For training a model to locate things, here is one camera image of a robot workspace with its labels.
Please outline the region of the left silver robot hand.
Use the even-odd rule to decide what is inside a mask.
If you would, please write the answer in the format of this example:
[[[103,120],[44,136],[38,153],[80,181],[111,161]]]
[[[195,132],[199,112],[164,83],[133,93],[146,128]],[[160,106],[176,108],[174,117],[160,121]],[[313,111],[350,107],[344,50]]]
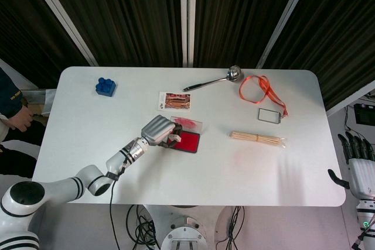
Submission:
[[[141,129],[141,137],[150,146],[161,146],[163,148],[173,148],[178,141],[167,141],[169,135],[181,137],[182,125],[172,122],[164,116],[158,115]]]

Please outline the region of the bystander bare hand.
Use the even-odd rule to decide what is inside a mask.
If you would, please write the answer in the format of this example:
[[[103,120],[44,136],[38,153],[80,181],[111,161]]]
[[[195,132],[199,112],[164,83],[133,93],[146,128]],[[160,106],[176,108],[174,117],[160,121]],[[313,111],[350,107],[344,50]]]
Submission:
[[[12,128],[25,132],[31,126],[32,115],[32,112],[27,107],[22,106],[16,115],[8,119],[8,124]]]

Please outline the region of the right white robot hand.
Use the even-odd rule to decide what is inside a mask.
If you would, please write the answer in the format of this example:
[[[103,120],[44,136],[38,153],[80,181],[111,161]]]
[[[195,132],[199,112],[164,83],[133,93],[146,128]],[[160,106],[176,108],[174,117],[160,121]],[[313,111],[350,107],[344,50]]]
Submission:
[[[359,200],[375,200],[375,150],[367,139],[360,139],[349,132],[338,134],[341,141],[349,180],[345,181],[328,169],[331,180],[347,190]]]

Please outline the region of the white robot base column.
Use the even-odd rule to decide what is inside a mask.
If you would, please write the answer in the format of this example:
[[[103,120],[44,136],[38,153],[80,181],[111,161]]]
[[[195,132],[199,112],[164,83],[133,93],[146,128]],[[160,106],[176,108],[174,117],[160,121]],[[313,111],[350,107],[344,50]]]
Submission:
[[[160,250],[216,250],[216,223],[223,206],[146,205]]]

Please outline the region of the red ink pad clear lid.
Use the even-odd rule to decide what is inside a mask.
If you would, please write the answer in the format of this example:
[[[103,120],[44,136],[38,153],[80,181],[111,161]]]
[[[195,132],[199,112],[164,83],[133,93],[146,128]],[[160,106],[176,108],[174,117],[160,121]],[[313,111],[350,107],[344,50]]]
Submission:
[[[171,116],[171,121],[182,126],[181,141],[178,142],[173,149],[182,152],[196,153],[200,135],[202,133],[203,123],[200,121]]]

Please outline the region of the printed postcard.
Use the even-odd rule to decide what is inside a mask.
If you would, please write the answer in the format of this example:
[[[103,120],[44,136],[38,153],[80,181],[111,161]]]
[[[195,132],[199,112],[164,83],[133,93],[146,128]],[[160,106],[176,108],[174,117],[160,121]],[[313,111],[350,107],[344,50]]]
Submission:
[[[160,111],[190,111],[192,107],[192,95],[160,92],[157,107]]]

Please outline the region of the black electronic device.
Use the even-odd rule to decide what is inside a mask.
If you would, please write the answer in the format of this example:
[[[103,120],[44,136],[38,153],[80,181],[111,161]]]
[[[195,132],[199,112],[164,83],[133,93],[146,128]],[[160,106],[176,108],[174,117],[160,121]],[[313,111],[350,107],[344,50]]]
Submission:
[[[354,114],[357,124],[375,126],[375,105],[355,104]]]

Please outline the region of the blue toy building brick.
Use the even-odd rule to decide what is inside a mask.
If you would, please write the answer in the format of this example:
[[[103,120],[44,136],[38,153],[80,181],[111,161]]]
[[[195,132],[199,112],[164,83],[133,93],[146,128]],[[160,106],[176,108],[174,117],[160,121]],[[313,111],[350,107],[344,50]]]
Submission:
[[[116,89],[116,86],[117,85],[115,81],[109,78],[100,77],[98,79],[98,83],[96,84],[95,90],[98,95],[112,97]]]

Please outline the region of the bagged wooden stick bundle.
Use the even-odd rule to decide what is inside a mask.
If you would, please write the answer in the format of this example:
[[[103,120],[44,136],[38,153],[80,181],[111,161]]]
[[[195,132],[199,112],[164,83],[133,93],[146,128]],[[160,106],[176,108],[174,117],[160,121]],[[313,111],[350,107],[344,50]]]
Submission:
[[[238,139],[242,141],[251,141],[251,142],[259,142],[264,143],[267,145],[279,146],[282,148],[286,148],[284,143],[284,138],[279,138],[275,136],[267,136],[267,135],[260,135],[254,133],[245,133],[239,131],[231,131],[229,133],[229,137],[233,139]]]

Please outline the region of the clear badge holder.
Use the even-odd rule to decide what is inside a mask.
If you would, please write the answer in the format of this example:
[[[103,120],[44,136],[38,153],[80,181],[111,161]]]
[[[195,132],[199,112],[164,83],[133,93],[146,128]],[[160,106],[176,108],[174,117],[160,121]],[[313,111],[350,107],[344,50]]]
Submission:
[[[278,111],[272,111],[269,109],[260,108],[258,110],[258,117],[259,121],[268,122],[272,124],[280,124],[282,115]]]

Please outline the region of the dark pleated curtain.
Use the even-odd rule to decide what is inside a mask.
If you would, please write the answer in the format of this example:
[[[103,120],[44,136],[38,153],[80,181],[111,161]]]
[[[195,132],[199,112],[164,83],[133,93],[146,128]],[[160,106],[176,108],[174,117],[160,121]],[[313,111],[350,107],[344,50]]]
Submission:
[[[45,0],[0,0],[0,60],[41,88],[71,66],[182,67],[182,0],[58,0],[84,55]],[[195,0],[193,66],[300,69],[326,109],[375,82],[375,0]]]

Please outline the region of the white slanted frame post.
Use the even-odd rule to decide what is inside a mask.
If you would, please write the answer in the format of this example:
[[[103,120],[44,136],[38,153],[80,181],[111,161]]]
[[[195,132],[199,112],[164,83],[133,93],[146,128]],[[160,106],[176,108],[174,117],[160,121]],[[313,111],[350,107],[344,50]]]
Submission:
[[[280,34],[282,33],[282,31],[284,30],[284,27],[285,25],[287,24],[288,20],[290,19],[293,11],[295,10],[295,7],[297,6],[299,0],[288,0],[280,18],[279,18],[279,21],[256,65],[256,68],[257,69],[261,69],[263,68],[272,48],[274,47],[274,45],[276,44]]]
[[[90,66],[99,64],[59,0],[44,0]]]

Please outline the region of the white upright frame post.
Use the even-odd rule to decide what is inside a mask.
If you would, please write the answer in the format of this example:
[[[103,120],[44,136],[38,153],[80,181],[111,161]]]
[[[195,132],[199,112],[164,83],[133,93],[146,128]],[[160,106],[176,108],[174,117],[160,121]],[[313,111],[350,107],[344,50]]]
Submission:
[[[195,49],[196,0],[180,0],[182,66],[192,68]]]

